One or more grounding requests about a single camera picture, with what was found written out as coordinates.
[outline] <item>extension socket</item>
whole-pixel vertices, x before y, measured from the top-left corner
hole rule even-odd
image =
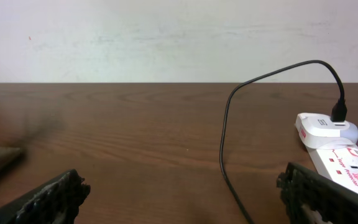
[[[323,114],[301,113],[295,126],[317,172],[358,193],[358,129]]]

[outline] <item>cable connector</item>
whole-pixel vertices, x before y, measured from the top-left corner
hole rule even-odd
[[[346,119],[347,108],[345,105],[345,100],[339,99],[338,102],[333,107],[331,113],[332,122],[343,122]]]

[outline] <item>dark metal object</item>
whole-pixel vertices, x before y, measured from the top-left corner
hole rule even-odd
[[[324,222],[358,223],[358,194],[301,165],[288,163],[287,171],[278,176],[277,187],[282,189],[291,224],[310,224],[303,205],[318,211]]]
[[[71,224],[91,187],[68,170],[0,208],[0,224]]]

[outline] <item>white power adapter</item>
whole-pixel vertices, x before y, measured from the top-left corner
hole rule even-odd
[[[357,127],[348,122],[335,123],[324,114],[301,113],[295,126],[317,172],[358,193]],[[317,211],[304,206],[314,223],[326,223]]]

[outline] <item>wooden table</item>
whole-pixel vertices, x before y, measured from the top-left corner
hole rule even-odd
[[[66,169],[91,185],[76,223],[245,223],[218,163],[236,84],[0,84],[0,145],[27,159],[0,179],[0,206]],[[358,84],[346,84],[358,126]],[[252,84],[229,112],[225,161],[256,223],[288,223],[276,178],[313,164],[293,125],[330,114],[336,84]]]

